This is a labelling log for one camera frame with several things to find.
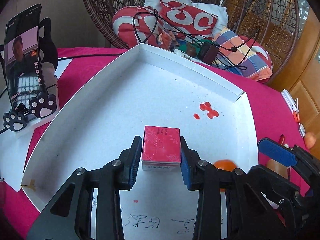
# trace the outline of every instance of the pink table cover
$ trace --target pink table cover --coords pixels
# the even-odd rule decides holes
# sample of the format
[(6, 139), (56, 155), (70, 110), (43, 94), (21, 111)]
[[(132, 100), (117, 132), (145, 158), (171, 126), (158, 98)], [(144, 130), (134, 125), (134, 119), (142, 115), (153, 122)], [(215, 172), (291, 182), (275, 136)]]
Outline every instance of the pink table cover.
[[(125, 52), (125, 50), (110, 48), (58, 49), (59, 57), (121, 52)], [(92, 76), (115, 58), (116, 57), (84, 57), (73, 59), (58, 80), (60, 107), (63, 107)], [(257, 141), (264, 137), (278, 141), (279, 137), (284, 134), (286, 138), (285, 142), (288, 143), (290, 147), (297, 144), (305, 148), (303, 139), (298, 131), (298, 125), (294, 122), (288, 106), (278, 91), (233, 73), (209, 66), (205, 67), (229, 80), (247, 93), (252, 109)], [(26, 163), (48, 125), (49, 124), (45, 124), (35, 129), (28, 149)], [(265, 165), (268, 160), (269, 158), (267, 156), (259, 153), (260, 164)], [(308, 189), (308, 185), (294, 171), (291, 174), (291, 180), (298, 186), (301, 186), (302, 194)], [(5, 184), (5, 190), (6, 200), (4, 204), (4, 214), (17, 232), (23, 238), (26, 238), (39, 212), (29, 201), (22, 189), (16, 192)]]

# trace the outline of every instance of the wooden cabinet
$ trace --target wooden cabinet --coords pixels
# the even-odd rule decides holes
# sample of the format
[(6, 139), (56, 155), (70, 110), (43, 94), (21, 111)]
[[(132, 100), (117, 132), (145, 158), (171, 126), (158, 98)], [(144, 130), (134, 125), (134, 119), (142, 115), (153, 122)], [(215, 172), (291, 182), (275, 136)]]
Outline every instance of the wooden cabinet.
[(320, 159), (320, 22), (312, 10), (289, 62), (269, 86), (298, 98), (300, 121), (317, 137), (310, 151)]
[(298, 98), (300, 121), (306, 131), (317, 137), (311, 153), (320, 159), (320, 49), (314, 53), (302, 75), (289, 90), (293, 98)]

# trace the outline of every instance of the white cardboard box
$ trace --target white cardboard box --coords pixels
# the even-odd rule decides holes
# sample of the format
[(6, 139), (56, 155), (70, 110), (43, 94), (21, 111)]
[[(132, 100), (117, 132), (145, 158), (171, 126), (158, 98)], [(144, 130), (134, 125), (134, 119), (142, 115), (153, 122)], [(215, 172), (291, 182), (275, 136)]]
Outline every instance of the white cardboard box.
[[(206, 101), (219, 117), (209, 119), (200, 110)], [(231, 159), (245, 172), (258, 164), (246, 93), (194, 62), (139, 44), (99, 71), (53, 119), (26, 166), (24, 192), (41, 211), (75, 169), (90, 171), (117, 159), (135, 135), (143, 137), (145, 125), (180, 128), (188, 147), (211, 163)], [(120, 202), (125, 238), (192, 238), (198, 192), (187, 190), (180, 169), (143, 171), (140, 164), (136, 184), (131, 191), (120, 192)], [(224, 238), (224, 198), (222, 203)], [(138, 218), (140, 222), (157, 218), (159, 226), (135, 226)], [(93, 211), (92, 234), (94, 221)]]

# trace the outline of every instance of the white pillow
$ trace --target white pillow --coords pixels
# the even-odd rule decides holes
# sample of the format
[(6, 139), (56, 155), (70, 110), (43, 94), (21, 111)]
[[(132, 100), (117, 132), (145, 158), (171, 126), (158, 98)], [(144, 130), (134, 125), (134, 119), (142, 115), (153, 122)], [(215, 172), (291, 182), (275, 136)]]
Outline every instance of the white pillow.
[[(212, 29), (212, 36), (214, 37), (218, 32), (222, 31), (223, 27), (228, 26), (228, 14), (226, 7), (220, 7), (215, 4), (207, 4), (207, 3), (193, 3), (191, 0), (176, 0), (178, 2), (182, 2), (186, 5), (190, 5), (201, 9), (207, 13), (214, 14), (218, 17), (217, 23)], [(153, 9), (157, 9), (158, 12), (161, 10), (160, 0), (144, 0), (144, 6), (151, 6)]]

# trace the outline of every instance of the phone screen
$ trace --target phone screen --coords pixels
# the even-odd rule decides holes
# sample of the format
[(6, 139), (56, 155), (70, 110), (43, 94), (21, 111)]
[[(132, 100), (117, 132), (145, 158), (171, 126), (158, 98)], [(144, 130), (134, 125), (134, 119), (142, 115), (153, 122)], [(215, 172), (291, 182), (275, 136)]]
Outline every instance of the phone screen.
[(12, 108), (29, 107), (31, 97), (46, 92), (38, 48), (41, 5), (12, 18), (4, 38), (4, 72)]

